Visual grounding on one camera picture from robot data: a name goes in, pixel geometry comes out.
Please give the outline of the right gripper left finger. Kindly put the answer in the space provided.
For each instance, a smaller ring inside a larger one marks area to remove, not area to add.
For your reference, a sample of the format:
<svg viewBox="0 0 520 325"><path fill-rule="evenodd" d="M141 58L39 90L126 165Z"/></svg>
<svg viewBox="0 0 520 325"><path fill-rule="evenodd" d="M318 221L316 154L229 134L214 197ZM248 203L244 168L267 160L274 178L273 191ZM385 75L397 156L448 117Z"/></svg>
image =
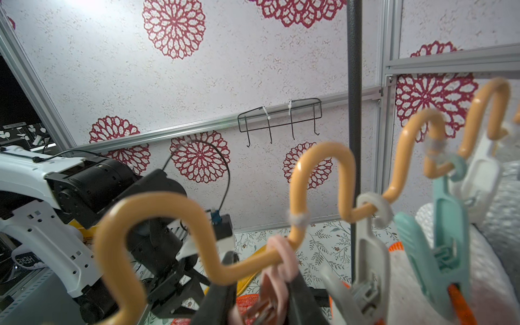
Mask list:
<svg viewBox="0 0 520 325"><path fill-rule="evenodd" d="M237 281L221 286L212 283L190 325L225 325L236 303Z"/></svg>

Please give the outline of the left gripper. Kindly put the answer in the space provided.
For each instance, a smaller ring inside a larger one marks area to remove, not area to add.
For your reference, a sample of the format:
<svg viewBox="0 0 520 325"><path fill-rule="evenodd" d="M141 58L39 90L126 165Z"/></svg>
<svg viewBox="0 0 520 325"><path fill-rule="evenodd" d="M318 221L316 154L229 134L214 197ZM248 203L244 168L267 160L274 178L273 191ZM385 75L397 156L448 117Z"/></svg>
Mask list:
<svg viewBox="0 0 520 325"><path fill-rule="evenodd" d="M192 318L196 311L183 306L193 299L197 304L204 299L203 286L210 280L194 267L199 257L192 255L176 261L162 276L146 280L148 304L152 315L160 319Z"/></svg>

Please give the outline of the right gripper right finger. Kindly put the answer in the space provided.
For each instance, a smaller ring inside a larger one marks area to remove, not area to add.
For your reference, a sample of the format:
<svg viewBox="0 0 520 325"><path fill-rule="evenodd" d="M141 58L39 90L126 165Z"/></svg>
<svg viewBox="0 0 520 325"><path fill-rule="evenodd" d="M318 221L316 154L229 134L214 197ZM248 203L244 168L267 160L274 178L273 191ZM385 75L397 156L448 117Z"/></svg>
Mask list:
<svg viewBox="0 0 520 325"><path fill-rule="evenodd" d="M330 306L329 294L325 289L308 287L301 273L287 287L289 298L286 324L329 324L322 312L323 307Z"/></svg>

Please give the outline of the black clothes rack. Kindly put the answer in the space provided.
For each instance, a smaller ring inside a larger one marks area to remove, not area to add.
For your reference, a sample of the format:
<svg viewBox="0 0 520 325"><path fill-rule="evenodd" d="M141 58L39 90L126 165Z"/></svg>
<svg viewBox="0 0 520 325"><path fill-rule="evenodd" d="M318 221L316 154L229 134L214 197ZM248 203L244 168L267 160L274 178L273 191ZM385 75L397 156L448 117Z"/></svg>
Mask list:
<svg viewBox="0 0 520 325"><path fill-rule="evenodd" d="M354 198L360 194L362 130L362 2L347 3L349 147L356 162Z"/></svg>

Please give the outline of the red orange insole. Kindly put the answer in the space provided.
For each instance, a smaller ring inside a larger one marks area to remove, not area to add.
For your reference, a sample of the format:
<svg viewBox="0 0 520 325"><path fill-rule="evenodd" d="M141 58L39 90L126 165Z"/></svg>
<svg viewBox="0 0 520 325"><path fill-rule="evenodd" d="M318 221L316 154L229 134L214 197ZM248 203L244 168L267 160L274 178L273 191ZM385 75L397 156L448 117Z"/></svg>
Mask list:
<svg viewBox="0 0 520 325"><path fill-rule="evenodd" d="M241 314L244 314L246 310L252 307L258 301L258 294L243 295L236 298L236 305ZM189 325L191 320L188 318L174 319L171 325Z"/></svg>

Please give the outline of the yellow shoe insole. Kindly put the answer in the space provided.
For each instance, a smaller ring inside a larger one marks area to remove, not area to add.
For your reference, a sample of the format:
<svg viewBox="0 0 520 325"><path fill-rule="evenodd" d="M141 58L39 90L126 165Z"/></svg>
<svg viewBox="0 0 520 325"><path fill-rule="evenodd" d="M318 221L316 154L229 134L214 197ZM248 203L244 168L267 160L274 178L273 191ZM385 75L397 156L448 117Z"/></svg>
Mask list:
<svg viewBox="0 0 520 325"><path fill-rule="evenodd" d="M264 251L237 264L224 265L219 259L215 243L199 247L199 257L211 283L220 286L234 284L248 275L279 262L279 256L275 251Z"/></svg>

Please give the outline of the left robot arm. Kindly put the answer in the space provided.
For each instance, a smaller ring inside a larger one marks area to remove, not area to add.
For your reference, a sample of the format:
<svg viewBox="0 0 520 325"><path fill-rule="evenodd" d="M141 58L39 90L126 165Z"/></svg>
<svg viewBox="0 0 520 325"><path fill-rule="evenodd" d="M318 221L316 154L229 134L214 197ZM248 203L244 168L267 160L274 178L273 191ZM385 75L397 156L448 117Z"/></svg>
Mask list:
<svg viewBox="0 0 520 325"><path fill-rule="evenodd" d="M116 203L134 194L168 191L185 194L180 183L155 170L139 176L125 164L106 157L60 157L20 146L1 148L1 232L24 249L19 262L43 264L59 277L86 324L108 318L118 309L102 281L93 253L71 226L95 226ZM133 227L127 251L152 273L145 280L154 316L192 318L187 299L203 300L209 283L197 272L195 254L180 258L184 246L159 217Z"/></svg>

